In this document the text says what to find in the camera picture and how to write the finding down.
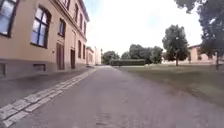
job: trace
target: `cloud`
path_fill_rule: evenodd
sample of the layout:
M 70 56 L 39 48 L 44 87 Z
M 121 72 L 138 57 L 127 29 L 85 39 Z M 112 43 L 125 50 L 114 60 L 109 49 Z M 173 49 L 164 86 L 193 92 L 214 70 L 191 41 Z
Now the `cloud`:
M 198 15 L 186 14 L 173 0 L 100 0 L 96 9 L 88 25 L 88 44 L 104 51 L 122 54 L 133 43 L 162 47 L 171 24 L 185 27 L 190 45 L 201 43 Z

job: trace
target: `building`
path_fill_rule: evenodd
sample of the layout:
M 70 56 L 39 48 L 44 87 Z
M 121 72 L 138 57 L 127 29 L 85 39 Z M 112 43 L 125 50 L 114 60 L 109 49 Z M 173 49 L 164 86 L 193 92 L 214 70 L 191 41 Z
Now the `building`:
M 188 47 L 188 50 L 191 55 L 191 63 L 198 63 L 198 64 L 216 64 L 217 57 L 216 56 L 211 56 L 208 57 L 206 54 L 201 54 L 200 53 L 200 45 L 194 45 Z
M 1 0 L 0 12 L 0 77 L 86 66 L 83 0 Z
M 98 50 L 96 47 L 95 47 L 95 65 L 101 65 L 101 56 L 102 56 L 102 49 L 101 50 Z
M 95 54 L 91 47 L 86 48 L 86 65 L 87 66 L 94 66 L 95 65 Z
M 207 63 L 212 63 L 215 56 L 212 57 L 208 57 L 206 54 L 201 54 L 200 53 L 200 45 L 194 45 L 194 46 L 190 46 L 188 47 L 188 50 L 190 52 L 190 58 L 191 58 L 191 62 L 193 63 L 202 63 L 202 62 L 207 62 Z

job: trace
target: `hedge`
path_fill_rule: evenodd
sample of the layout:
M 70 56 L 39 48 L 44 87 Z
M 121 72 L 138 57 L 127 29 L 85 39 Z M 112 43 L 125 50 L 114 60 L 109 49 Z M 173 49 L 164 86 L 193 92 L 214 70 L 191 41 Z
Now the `hedge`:
M 111 60 L 111 66 L 143 66 L 145 65 L 144 59 L 124 59 L 124 60 Z

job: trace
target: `lawn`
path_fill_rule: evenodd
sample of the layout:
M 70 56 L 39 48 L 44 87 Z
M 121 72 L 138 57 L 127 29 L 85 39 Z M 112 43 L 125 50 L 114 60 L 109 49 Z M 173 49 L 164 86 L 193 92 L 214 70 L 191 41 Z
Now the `lawn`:
M 173 86 L 224 107 L 224 72 L 217 72 L 214 66 L 160 65 L 118 69 L 163 83 L 161 85 Z

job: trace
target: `door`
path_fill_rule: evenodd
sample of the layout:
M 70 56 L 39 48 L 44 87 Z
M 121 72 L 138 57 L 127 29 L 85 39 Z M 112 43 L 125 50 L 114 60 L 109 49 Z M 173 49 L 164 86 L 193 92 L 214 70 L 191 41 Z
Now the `door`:
M 75 69 L 75 50 L 71 49 L 71 68 Z
M 57 66 L 58 70 L 65 69 L 65 62 L 64 62 L 64 46 L 62 44 L 57 43 Z

